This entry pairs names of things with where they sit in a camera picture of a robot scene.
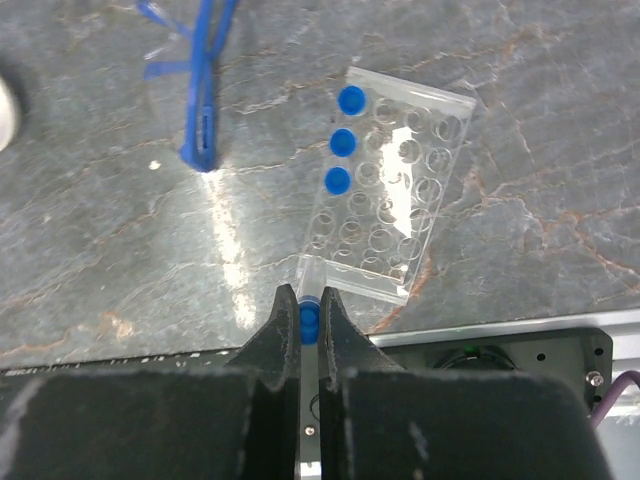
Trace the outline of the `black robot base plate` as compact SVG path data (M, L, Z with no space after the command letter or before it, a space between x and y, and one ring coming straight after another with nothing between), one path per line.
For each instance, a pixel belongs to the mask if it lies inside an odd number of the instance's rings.
M521 373L400 368L348 326L319 342L326 479L607 479L576 396ZM299 385L277 332L207 373L36 379L1 424L5 479L296 479Z

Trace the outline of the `blue capped test tube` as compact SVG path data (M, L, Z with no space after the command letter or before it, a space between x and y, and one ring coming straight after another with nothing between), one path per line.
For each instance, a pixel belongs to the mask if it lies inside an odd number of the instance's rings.
M364 90L358 86L347 85L339 92L337 104L340 111L345 115L357 116L366 108L366 94Z

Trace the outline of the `clear acrylic tube rack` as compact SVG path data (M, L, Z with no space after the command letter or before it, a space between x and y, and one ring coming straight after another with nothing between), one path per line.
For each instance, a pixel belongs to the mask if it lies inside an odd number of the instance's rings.
M337 111L336 129L356 136L345 158L329 146L308 224L304 257L326 264L326 286L397 305L407 303L446 187L465 139L474 98L350 67L345 84L364 90L365 110ZM328 169L351 175L342 195L325 188Z

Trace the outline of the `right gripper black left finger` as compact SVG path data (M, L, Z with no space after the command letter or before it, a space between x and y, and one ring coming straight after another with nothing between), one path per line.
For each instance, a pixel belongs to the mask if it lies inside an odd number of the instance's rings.
M210 369L29 380L1 421L5 479L296 479L300 327L278 287L266 324Z

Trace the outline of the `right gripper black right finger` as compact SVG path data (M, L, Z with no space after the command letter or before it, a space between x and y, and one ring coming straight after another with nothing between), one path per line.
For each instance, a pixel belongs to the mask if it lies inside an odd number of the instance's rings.
M325 479L608 479L587 410L562 381L402 368L326 288L319 320Z

